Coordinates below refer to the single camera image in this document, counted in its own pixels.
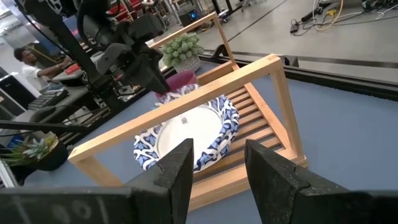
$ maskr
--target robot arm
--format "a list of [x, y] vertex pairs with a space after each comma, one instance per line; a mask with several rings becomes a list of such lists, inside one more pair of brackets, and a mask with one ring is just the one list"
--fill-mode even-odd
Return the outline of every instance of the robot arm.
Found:
[[[159, 0], [143, 2], [153, 7]], [[109, 17], [110, 0], [16, 0], [22, 13], [31, 15], [48, 27], [71, 57], [86, 72], [88, 85], [102, 89], [109, 85], [110, 68], [124, 72], [126, 80], [163, 94], [169, 90], [158, 64], [162, 53], [150, 49], [145, 42], [163, 34], [163, 28], [152, 14], [145, 14], [132, 22], [118, 23]], [[89, 47], [104, 52], [96, 67], [63, 23], [63, 17], [76, 16], [80, 36]], [[87, 35], [96, 41], [92, 44]]]

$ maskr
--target plate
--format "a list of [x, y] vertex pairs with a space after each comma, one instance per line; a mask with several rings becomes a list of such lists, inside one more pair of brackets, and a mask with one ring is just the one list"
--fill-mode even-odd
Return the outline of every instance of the plate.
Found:
[[[180, 98], [198, 85], [187, 85], [161, 98], [155, 108]], [[134, 157], [147, 170], [184, 139], [193, 138], [194, 172], [213, 165], [225, 156], [238, 133], [239, 114], [232, 103], [221, 95], [135, 137]]]

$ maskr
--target person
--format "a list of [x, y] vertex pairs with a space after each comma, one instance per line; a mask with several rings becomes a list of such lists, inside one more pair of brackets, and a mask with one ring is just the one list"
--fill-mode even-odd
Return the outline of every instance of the person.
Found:
[[14, 50], [14, 57], [23, 62], [22, 75], [27, 81], [33, 85], [38, 91], [59, 89], [62, 86], [53, 83], [52, 78], [63, 70], [70, 62], [70, 58], [66, 57], [63, 62], [49, 68], [39, 69], [36, 67], [37, 58], [29, 50], [19, 48]]

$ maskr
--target green plant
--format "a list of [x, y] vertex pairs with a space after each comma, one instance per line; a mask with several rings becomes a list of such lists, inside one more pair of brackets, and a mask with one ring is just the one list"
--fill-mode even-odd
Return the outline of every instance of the green plant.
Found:
[[2, 160], [8, 166], [26, 166], [32, 164], [49, 153], [52, 150], [51, 146], [56, 140], [56, 135], [51, 134], [39, 142], [36, 139], [33, 139], [31, 143], [28, 141], [19, 141], [19, 144], [15, 144], [12, 148], [8, 149], [11, 153], [2, 155]]
[[176, 66], [181, 62], [203, 53], [203, 47], [198, 45], [197, 34], [184, 34], [164, 45], [164, 63]]

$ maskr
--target black pot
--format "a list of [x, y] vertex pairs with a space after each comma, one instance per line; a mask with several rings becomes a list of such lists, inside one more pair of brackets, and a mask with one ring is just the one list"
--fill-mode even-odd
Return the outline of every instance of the black pot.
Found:
[[68, 159], [67, 147], [60, 141], [58, 144], [41, 160], [33, 164], [39, 170], [53, 171], [58, 169]]

